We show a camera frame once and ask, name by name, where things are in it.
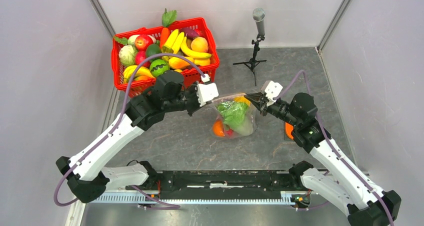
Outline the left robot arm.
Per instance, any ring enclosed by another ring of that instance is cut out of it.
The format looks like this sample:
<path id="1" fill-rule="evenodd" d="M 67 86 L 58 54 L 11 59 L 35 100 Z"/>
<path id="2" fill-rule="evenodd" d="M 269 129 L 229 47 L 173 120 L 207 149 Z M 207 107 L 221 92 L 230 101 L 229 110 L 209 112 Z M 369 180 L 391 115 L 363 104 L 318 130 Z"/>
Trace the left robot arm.
<path id="1" fill-rule="evenodd" d="M 61 156 L 56 166 L 62 173 L 77 200 L 89 203 L 105 191 L 142 186 L 153 189 L 158 175 L 152 166 L 142 161 L 132 166 L 106 167 L 106 164 L 133 139 L 161 122 L 166 113 L 186 111 L 189 116 L 210 103 L 218 93 L 217 85 L 208 75 L 201 82 L 184 89 L 184 78 L 179 72 L 168 71 L 126 103 L 113 123 L 80 153 Z"/>

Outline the toy orange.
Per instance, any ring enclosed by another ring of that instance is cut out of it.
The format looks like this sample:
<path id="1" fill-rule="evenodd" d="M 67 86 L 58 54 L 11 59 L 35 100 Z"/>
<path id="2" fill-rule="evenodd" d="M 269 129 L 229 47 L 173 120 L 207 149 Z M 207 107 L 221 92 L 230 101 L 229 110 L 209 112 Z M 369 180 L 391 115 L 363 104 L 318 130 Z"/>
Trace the toy orange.
<path id="1" fill-rule="evenodd" d="M 220 137 L 220 138 L 224 138 L 225 135 L 225 130 L 224 130 L 224 125 L 221 119 L 217 119 L 214 124 L 212 125 L 212 132 L 215 136 Z"/>

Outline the toy napa cabbage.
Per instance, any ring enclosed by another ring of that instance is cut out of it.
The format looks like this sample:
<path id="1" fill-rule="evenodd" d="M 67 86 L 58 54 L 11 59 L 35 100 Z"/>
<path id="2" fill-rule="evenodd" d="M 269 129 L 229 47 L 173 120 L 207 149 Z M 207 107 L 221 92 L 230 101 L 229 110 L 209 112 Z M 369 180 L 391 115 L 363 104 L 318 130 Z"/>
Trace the toy napa cabbage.
<path id="1" fill-rule="evenodd" d="M 216 107 L 223 123 L 239 136 L 249 136 L 254 131 L 251 106 L 234 100 L 223 101 Z"/>

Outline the clear zip top bag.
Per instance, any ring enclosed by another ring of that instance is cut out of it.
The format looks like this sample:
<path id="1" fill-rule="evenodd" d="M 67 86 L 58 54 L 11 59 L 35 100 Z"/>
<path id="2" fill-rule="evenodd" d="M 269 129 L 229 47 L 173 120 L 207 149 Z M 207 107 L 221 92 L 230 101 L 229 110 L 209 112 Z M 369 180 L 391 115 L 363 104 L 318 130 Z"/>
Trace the clear zip top bag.
<path id="1" fill-rule="evenodd" d="M 222 139 L 235 139 L 250 136 L 256 129 L 256 108 L 246 98 L 245 93 L 229 94 L 211 103 L 216 119 L 211 127 L 214 136 Z"/>

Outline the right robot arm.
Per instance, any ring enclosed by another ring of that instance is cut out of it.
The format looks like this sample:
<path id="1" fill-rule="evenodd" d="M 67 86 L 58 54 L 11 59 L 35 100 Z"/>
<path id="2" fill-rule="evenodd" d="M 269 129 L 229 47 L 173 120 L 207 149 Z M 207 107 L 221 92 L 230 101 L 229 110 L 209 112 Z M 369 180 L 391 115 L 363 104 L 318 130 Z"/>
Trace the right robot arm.
<path id="1" fill-rule="evenodd" d="M 273 101 L 263 92 L 249 93 L 245 98 L 263 115 L 270 114 L 293 126 L 296 144 L 324 165 L 332 175 L 325 176 L 310 163 L 302 161 L 291 168 L 289 185 L 315 191 L 341 212 L 351 226 L 392 226 L 401 197 L 394 190 L 385 191 L 369 179 L 338 147 L 320 123 L 314 98 L 297 93 L 290 103 Z"/>

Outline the yellow toy bell pepper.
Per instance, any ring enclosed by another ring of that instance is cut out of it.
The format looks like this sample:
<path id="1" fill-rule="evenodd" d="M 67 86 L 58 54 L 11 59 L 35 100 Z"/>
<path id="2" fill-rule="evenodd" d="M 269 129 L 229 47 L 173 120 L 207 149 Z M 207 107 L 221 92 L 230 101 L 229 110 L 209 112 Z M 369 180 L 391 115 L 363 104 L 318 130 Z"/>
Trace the yellow toy bell pepper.
<path id="1" fill-rule="evenodd" d="M 247 98 L 245 98 L 245 96 L 244 96 L 244 95 L 242 95 L 242 96 L 237 96 L 237 97 L 235 97 L 233 100 L 234 100 L 235 102 L 237 102 L 237 103 L 245 103 L 248 107 L 250 107 L 250 106 L 251 106 L 251 102 L 250 102 Z"/>

